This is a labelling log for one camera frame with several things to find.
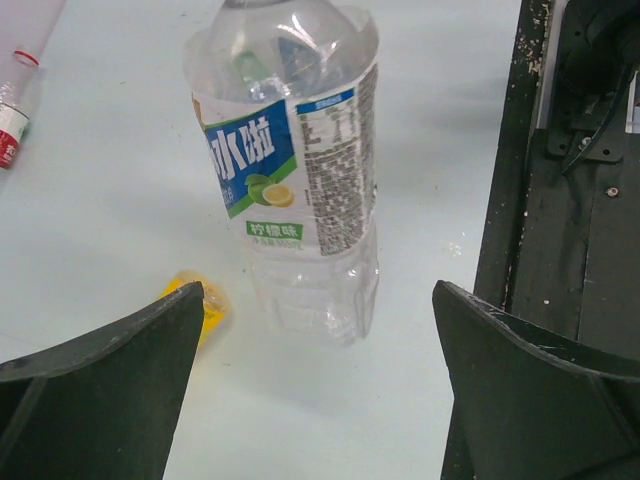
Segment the screw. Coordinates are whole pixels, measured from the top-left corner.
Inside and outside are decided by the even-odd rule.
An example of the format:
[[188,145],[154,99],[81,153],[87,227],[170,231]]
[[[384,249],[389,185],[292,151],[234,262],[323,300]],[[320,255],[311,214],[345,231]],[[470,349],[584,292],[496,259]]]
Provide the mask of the screw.
[[580,150],[584,149],[591,143],[591,137],[584,137],[580,142]]

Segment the lemon illustration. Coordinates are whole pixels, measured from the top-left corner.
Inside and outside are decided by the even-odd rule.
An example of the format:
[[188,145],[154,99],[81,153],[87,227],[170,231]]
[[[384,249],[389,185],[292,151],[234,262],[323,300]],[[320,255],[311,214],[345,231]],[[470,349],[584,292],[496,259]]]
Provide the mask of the lemon illustration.
[[264,205],[265,207],[271,206],[271,204],[268,201],[266,201],[262,195],[262,192],[264,191],[264,189],[267,188],[269,185],[273,185],[273,183],[266,182],[266,183],[256,183],[255,185],[251,185],[248,189],[249,197],[251,198],[251,200],[253,200],[259,205]]
[[285,208],[293,204],[293,192],[286,185],[269,185],[262,191],[262,198],[274,207]]

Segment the yellow plastic object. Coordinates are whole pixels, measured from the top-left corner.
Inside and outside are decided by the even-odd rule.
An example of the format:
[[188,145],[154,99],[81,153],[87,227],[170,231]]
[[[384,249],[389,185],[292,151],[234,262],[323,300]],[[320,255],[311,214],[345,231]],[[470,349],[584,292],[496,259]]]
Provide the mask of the yellow plastic object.
[[204,322],[198,348],[207,340],[209,334],[222,322],[231,309],[229,297],[222,288],[211,283],[197,272],[182,270],[169,282],[162,296],[170,294],[178,288],[191,282],[200,282],[204,288]]

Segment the white table surface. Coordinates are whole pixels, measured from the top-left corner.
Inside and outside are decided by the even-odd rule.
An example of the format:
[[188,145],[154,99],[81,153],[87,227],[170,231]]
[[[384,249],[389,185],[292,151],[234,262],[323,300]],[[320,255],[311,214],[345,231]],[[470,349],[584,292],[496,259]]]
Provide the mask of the white table surface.
[[182,77],[210,0],[70,0],[34,128],[0,172],[0,361],[152,302],[196,268],[235,314],[196,358],[167,479],[438,479],[452,394],[440,278],[472,288],[517,0],[359,0],[381,30],[371,335],[270,333]]

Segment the bottle neck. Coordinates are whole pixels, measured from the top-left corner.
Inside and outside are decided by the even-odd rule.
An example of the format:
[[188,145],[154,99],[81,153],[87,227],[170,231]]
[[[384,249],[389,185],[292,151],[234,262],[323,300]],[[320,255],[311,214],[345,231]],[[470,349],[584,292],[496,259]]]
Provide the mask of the bottle neck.
[[291,0],[225,0],[223,7],[226,8],[261,8],[270,7],[278,3],[285,3]]

